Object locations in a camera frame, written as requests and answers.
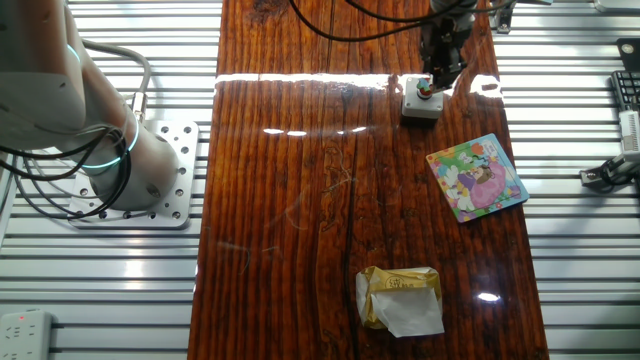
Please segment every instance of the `black cable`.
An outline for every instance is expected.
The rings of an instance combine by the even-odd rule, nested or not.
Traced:
[[[46,194],[42,191],[42,189],[34,182],[34,185],[36,187],[36,190],[38,190],[38,192],[40,193],[40,195],[42,195],[50,204],[52,204],[53,206],[55,206],[56,208],[58,208],[59,210],[62,210],[64,212],[66,212],[67,214],[71,215],[71,216],[66,216],[64,214],[50,214],[44,210],[42,210],[39,206],[37,206],[27,195],[26,191],[24,190],[24,187],[22,186],[22,182],[20,181],[20,179],[18,179],[18,177],[15,177],[16,180],[16,185],[18,186],[18,190],[20,190],[20,193],[22,194],[22,196],[24,197],[25,201],[27,201],[27,203],[29,203],[29,205],[31,205],[36,211],[38,211],[40,214],[47,216],[49,218],[54,218],[54,219],[66,219],[66,220],[74,220],[74,219],[82,219],[85,217],[89,217],[89,216],[94,216],[94,215],[98,215],[101,212],[103,212],[104,210],[110,208],[120,197],[120,195],[122,195],[122,192],[124,191],[124,189],[126,188],[127,184],[129,183],[129,178],[131,176],[131,155],[127,149],[127,145],[126,145],[126,141],[121,141],[121,137],[118,137],[117,135],[114,136],[112,132],[109,132],[109,136],[114,138],[114,141],[117,142],[118,146],[117,149],[119,150],[118,153],[120,154],[120,161],[119,161],[119,171],[118,171],[118,176],[117,176],[117,180],[118,181],[118,187],[117,189],[111,194],[111,196],[107,199],[107,201],[105,201],[102,205],[98,206],[96,209],[90,211],[89,213],[86,214],[76,214],[73,213],[71,211],[69,211],[68,209],[65,209],[63,207],[61,207],[59,204],[53,202],[53,200],[49,199],[48,196],[46,196]],[[25,159],[25,165],[27,167],[27,171],[30,172],[30,167],[28,165],[28,161]],[[13,161],[13,167],[17,166],[17,158],[14,157],[14,161]]]
[[[93,153],[93,151],[95,150],[96,147],[98,147],[98,145],[100,144],[100,142],[107,137],[109,134],[112,134],[114,131],[119,132],[119,130],[110,130],[110,131],[106,131],[104,133],[102,133],[100,136],[96,137],[95,139],[93,139],[91,142],[89,142],[88,145],[89,148],[87,149],[87,151],[85,152],[85,154],[82,156],[82,158],[80,159],[80,161],[78,161],[78,163],[76,164],[76,166],[74,166],[71,170],[63,173],[63,174],[58,174],[58,175],[52,175],[52,176],[42,176],[42,175],[36,175],[36,174],[29,174],[27,172],[24,172],[18,168],[16,168],[15,166],[11,166],[9,164],[7,164],[4,161],[0,160],[0,167],[3,167],[9,171],[11,171],[12,173],[16,174],[16,175],[20,175],[24,178],[27,179],[33,179],[33,180],[39,180],[39,181],[56,181],[56,180],[61,180],[64,178],[67,178],[73,174],[75,174],[78,170],[80,170],[80,168],[82,167],[82,165],[84,165],[84,163],[87,161],[87,159],[89,159],[89,156],[91,156],[91,154]],[[30,153],[25,153],[28,156],[25,156],[27,158],[32,157],[32,158],[36,158],[33,157],[32,155],[35,154],[30,154]]]
[[[9,172],[9,179],[7,180],[7,186],[4,189],[4,195],[2,195],[2,203],[0,203],[0,216],[4,212],[4,207],[7,205],[7,201],[9,201],[9,189],[11,188],[11,181],[13,180],[13,173]]]
[[[514,2],[516,2],[517,0],[510,0],[502,5],[498,5],[498,6],[494,6],[491,8],[487,8],[487,9],[468,9],[465,10],[464,12],[466,13],[484,13],[484,12],[491,12],[491,11],[496,11],[498,9],[502,9],[505,8],[511,4],[513,4]],[[295,3],[295,0],[289,0],[289,4],[291,5],[291,8],[293,9],[293,11],[296,13],[296,16],[298,16],[298,18],[300,19],[300,21],[302,21],[311,31],[313,31],[314,33],[316,33],[317,35],[325,38],[325,39],[329,39],[329,40],[333,40],[333,41],[340,41],[340,42],[363,42],[363,41],[369,41],[369,40],[375,40],[375,39],[380,39],[389,35],[393,35],[399,32],[403,32],[403,31],[407,31],[410,29],[414,29],[417,27],[420,27],[426,23],[428,23],[429,19],[433,19],[435,17],[439,17],[439,16],[443,16],[446,15],[447,13],[449,13],[450,11],[453,10],[453,8],[455,6],[457,6],[458,4],[462,3],[462,1],[458,1],[455,5],[453,6],[449,6],[447,8],[445,8],[445,10],[431,14],[431,15],[426,15],[424,17],[422,17],[421,20],[419,20],[418,22],[414,23],[414,24],[410,24],[410,25],[405,25],[405,26],[401,26],[399,28],[393,29],[393,30],[389,30],[389,31],[385,31],[382,33],[378,33],[378,34],[374,34],[374,35],[369,35],[369,36],[362,36],[362,37],[355,37],[355,38],[350,38],[350,37],[343,37],[343,36],[335,36],[335,35],[331,35],[329,33],[326,33],[322,30],[320,30],[319,28],[317,28],[315,25],[313,25],[303,14],[302,12],[300,12],[300,9],[298,8],[298,6]],[[367,10],[366,8],[359,6],[357,8],[360,11],[365,12],[365,14],[376,17],[378,19],[381,20],[386,20],[386,21],[393,21],[393,22],[407,22],[405,20],[409,20],[409,19],[401,19],[401,18],[390,18],[390,17],[386,17],[383,15],[379,15],[376,14],[372,11]]]
[[[402,32],[402,31],[406,31],[406,30],[417,28],[417,27],[420,27],[420,26],[424,25],[424,23],[419,22],[419,23],[415,23],[415,24],[411,24],[411,25],[401,26],[399,28],[396,28],[396,29],[393,29],[393,30],[389,30],[389,31],[385,31],[383,33],[369,35],[369,36],[362,36],[362,37],[357,37],[357,38],[334,36],[334,35],[331,35],[329,33],[326,33],[324,31],[318,29],[309,20],[307,20],[307,18],[305,18],[304,15],[302,15],[302,13],[300,12],[300,9],[298,9],[298,6],[295,4],[294,0],[289,0],[289,4],[291,4],[291,8],[293,8],[293,11],[296,13],[296,15],[298,16],[300,21],[302,21],[311,31],[313,31],[317,35],[322,36],[325,39],[329,39],[329,40],[333,40],[333,41],[362,42],[362,41],[375,40],[375,39],[380,39],[380,38],[383,38],[385,36],[389,36],[389,35],[392,35],[392,34],[396,34],[396,33]]]
[[[22,157],[26,157],[26,158],[30,158],[30,159],[58,160],[58,159],[67,158],[67,157],[71,157],[73,155],[79,154],[79,153],[83,152],[84,150],[87,150],[91,146],[93,146],[96,141],[97,141],[97,138],[89,141],[88,143],[80,146],[77,149],[70,150],[70,151],[63,152],[63,153],[59,153],[59,154],[33,154],[33,153],[30,153],[30,152],[10,149],[10,148],[4,147],[2,145],[0,145],[0,151],[6,152],[7,154],[11,154],[11,155],[14,155],[14,156],[22,156]]]
[[[456,9],[456,7],[459,6],[460,4],[462,4],[462,2],[464,2],[464,0],[459,0],[458,2],[454,3],[453,5],[447,6],[446,8],[444,8],[444,10],[436,12],[436,13],[433,13],[431,15],[425,15],[425,16],[414,17],[414,18],[394,18],[394,17],[384,16],[384,15],[380,15],[380,14],[374,13],[373,11],[365,8],[364,6],[362,6],[362,5],[358,4],[358,3],[356,3],[354,0],[345,0],[345,1],[347,2],[347,4],[351,5],[353,8],[355,8],[355,9],[357,9],[357,10],[359,10],[359,11],[361,11],[361,12],[363,12],[363,13],[371,16],[371,17],[374,17],[374,18],[380,19],[380,20],[384,20],[384,21],[395,22],[395,23],[411,23],[411,22],[417,22],[417,21],[422,22],[422,21],[431,20],[431,19],[440,17],[442,15],[454,12],[453,11],[454,9],[458,10],[458,9]],[[493,12],[493,11],[497,11],[497,10],[500,10],[500,9],[504,9],[504,8],[506,8],[508,6],[511,6],[511,4],[515,3],[516,1],[518,1],[518,0],[509,0],[509,1],[505,2],[505,3],[503,3],[503,4],[496,5],[496,6],[493,6],[493,7],[490,7],[490,8],[484,8],[484,9],[472,9],[472,8],[465,9],[465,8],[462,8],[462,9],[459,9],[459,10],[462,10],[462,11],[460,11],[460,12],[455,11],[455,13],[456,14],[458,14],[458,13],[462,13],[462,14],[464,14],[464,13],[467,13],[467,14],[470,14],[470,13],[471,14],[478,14],[478,13]]]
[[[120,46],[98,44],[93,41],[89,41],[85,39],[82,39],[82,45],[84,45],[84,47],[87,49],[96,50],[96,51],[100,51],[108,54],[125,56],[133,59],[134,61],[142,65],[144,69],[144,74],[142,76],[142,83],[140,84],[140,88],[138,88],[138,91],[143,93],[147,92],[147,89],[149,88],[149,81],[151,81],[151,65],[149,64],[149,60],[147,60],[147,58],[145,58],[138,52],[125,49]]]
[[[454,3],[453,5],[449,5],[447,6],[444,10],[430,14],[430,15],[423,15],[423,16],[418,16],[418,17],[413,17],[413,18],[394,18],[394,17],[389,17],[389,16],[384,16],[384,15],[380,15],[377,13],[374,13],[373,11],[365,8],[364,6],[356,3],[353,0],[345,0],[347,2],[347,4],[351,5],[352,7],[356,8],[357,10],[371,16],[374,17],[376,19],[380,19],[380,20],[384,20],[384,21],[390,21],[390,22],[395,22],[395,23],[414,23],[414,22],[420,22],[420,21],[427,21],[427,20],[431,20],[431,19],[435,19],[437,17],[440,17],[442,15],[448,14],[449,12],[453,11],[453,9],[455,9],[458,5],[462,4],[463,1],[465,0],[458,0],[458,2]]]
[[[484,9],[469,9],[469,10],[466,10],[465,12],[470,14],[482,14],[482,13],[493,12],[493,11],[504,9],[508,6],[511,6],[511,4],[513,4],[516,1],[518,0],[510,0],[505,2],[504,4],[496,5],[493,7],[484,8]]]
[[[607,160],[605,161],[602,166],[600,166],[600,178],[602,179],[602,181],[604,181],[606,184],[613,186],[620,186],[620,185],[626,185],[628,183],[631,182],[631,180],[633,180],[634,174],[626,174],[624,175],[624,178],[622,181],[614,181],[611,176],[609,176],[609,171],[607,171],[609,169],[609,165],[612,163],[612,160]]]

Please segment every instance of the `wooden table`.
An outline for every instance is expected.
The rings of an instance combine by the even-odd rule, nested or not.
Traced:
[[[393,28],[342,0],[298,2],[334,35]],[[548,358],[521,206],[459,225],[425,161],[489,133],[511,156],[502,99],[483,89],[498,73],[487,17],[433,128],[399,125],[418,39],[330,42],[287,0],[224,1],[189,359]],[[436,269],[445,333],[363,328],[355,275],[371,265]]]

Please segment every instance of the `yellow wrapper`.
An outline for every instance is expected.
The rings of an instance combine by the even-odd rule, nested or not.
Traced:
[[[362,270],[356,276],[356,297],[362,325],[372,329],[386,329],[378,319],[371,305],[371,293],[379,291],[411,291],[415,288],[430,287],[436,294],[442,313],[442,291],[440,277],[432,268],[382,270],[376,266]]]

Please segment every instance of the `metal slotted frame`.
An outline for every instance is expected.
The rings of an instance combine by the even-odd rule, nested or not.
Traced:
[[[180,230],[78,230],[38,216],[17,196],[0,218],[0,314],[30,308],[54,314],[60,324],[54,360],[184,360],[221,1],[72,0],[70,6],[83,37],[149,57],[148,119],[198,124],[191,221]],[[591,0],[519,4],[511,33],[494,34],[515,165],[532,197],[524,211],[553,360],[640,358],[636,190],[598,195],[577,177],[620,152],[607,83],[622,69],[620,37],[640,37],[638,18],[601,14]],[[121,92],[133,93],[142,69],[91,55]],[[43,165],[62,171],[54,162]],[[60,184],[71,191],[73,182]],[[45,191],[60,196],[46,185]]]

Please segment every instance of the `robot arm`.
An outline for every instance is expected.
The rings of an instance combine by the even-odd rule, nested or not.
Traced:
[[[422,72],[433,75],[434,90],[450,88],[467,67],[460,50],[471,35],[475,21],[475,16],[468,10],[475,9],[478,0],[431,0],[432,13],[458,2],[460,4],[447,15],[421,27]]]
[[[26,166],[25,151],[56,147],[69,152],[97,139],[96,128],[118,129],[122,137],[116,141],[126,140],[131,174],[111,207],[145,210],[159,202],[175,182],[177,155],[139,121],[144,97],[138,95],[134,113],[93,62],[84,44],[97,44],[80,38],[65,1],[0,1],[0,25],[0,145],[5,152],[22,154]],[[114,139],[104,137],[97,147],[71,156],[105,202],[121,177],[116,149]]]

